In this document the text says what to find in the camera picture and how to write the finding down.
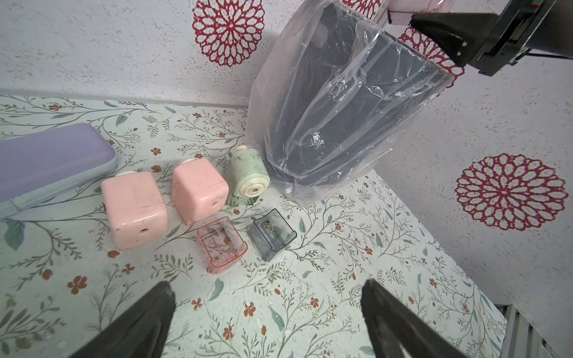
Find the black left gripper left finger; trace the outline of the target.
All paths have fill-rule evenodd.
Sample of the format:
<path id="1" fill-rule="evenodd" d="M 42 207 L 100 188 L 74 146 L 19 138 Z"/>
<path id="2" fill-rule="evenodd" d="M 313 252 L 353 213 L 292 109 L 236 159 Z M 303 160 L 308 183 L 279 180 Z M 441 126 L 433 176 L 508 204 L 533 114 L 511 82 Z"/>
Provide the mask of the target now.
<path id="1" fill-rule="evenodd" d="M 161 281 L 73 357 L 161 357 L 175 312 L 175 293 Z"/>

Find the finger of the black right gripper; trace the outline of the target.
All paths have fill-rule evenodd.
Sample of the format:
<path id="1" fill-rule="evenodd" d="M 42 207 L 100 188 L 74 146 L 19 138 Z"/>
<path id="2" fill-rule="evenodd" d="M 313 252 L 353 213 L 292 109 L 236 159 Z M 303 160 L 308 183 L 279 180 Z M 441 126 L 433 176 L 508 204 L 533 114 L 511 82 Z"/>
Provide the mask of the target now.
<path id="1" fill-rule="evenodd" d="M 498 19 L 494 13 L 418 13 L 412 16 L 410 25 L 433 40 L 457 67 L 465 67 Z"/>

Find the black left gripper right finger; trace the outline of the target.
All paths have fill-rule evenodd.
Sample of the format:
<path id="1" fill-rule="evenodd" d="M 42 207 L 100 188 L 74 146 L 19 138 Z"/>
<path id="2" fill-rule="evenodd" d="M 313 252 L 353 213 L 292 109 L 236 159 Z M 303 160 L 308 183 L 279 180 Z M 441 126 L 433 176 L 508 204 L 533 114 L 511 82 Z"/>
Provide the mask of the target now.
<path id="1" fill-rule="evenodd" d="M 362 287 L 361 310 L 376 357 L 463 357 L 379 282 Z"/>

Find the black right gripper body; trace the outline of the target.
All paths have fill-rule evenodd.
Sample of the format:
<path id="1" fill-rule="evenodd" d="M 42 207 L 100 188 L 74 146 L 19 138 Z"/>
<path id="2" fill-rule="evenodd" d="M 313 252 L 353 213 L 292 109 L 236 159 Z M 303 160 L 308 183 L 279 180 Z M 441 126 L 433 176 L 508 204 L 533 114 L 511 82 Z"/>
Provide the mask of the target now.
<path id="1" fill-rule="evenodd" d="M 572 59 L 571 1 L 509 1 L 480 31 L 467 64 L 493 76 L 525 57 Z"/>

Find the pink sharpener shavings tray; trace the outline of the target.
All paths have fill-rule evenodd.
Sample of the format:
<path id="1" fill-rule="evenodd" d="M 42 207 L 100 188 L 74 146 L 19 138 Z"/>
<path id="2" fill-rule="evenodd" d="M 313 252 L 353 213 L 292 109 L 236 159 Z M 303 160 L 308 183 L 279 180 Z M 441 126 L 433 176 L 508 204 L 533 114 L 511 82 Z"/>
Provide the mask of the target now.
<path id="1" fill-rule="evenodd" d="M 197 230 L 198 244 L 206 269 L 221 274 L 236 265 L 249 246 L 231 219 L 222 217 Z"/>

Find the pink pencil sharpener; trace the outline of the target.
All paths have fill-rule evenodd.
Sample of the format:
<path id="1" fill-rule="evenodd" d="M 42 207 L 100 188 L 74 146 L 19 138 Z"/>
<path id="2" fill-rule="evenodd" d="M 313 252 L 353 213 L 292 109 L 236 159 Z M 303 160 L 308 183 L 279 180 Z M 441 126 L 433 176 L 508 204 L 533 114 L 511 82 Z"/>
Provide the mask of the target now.
<path id="1" fill-rule="evenodd" d="M 174 170 L 172 202 L 187 226 L 222 210 L 228 193 L 228 183 L 208 159 L 187 159 Z"/>
<path id="2" fill-rule="evenodd" d="M 128 250 L 163 237 L 167 206 L 150 172 L 124 172 L 101 183 L 110 232 L 116 247 Z"/>

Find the clear sharpener shavings tray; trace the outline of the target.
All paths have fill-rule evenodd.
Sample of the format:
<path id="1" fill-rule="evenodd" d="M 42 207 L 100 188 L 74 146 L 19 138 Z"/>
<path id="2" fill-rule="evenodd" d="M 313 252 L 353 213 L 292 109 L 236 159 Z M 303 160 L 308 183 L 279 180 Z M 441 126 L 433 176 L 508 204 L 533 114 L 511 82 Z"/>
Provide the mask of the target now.
<path id="1" fill-rule="evenodd" d="M 255 219 L 248 235 L 266 263 L 271 262 L 297 237 L 297 233 L 276 208 Z"/>

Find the green pencil sharpener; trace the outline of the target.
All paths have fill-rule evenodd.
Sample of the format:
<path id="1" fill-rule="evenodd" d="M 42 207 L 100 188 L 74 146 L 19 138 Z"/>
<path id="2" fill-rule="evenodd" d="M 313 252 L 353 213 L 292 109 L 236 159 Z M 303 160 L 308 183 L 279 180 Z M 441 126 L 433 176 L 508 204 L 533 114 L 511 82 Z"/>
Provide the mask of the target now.
<path id="1" fill-rule="evenodd" d="M 261 155 L 256 149 L 240 145 L 230 153 L 227 163 L 227 205 L 239 207 L 254 204 L 270 185 L 270 177 Z"/>

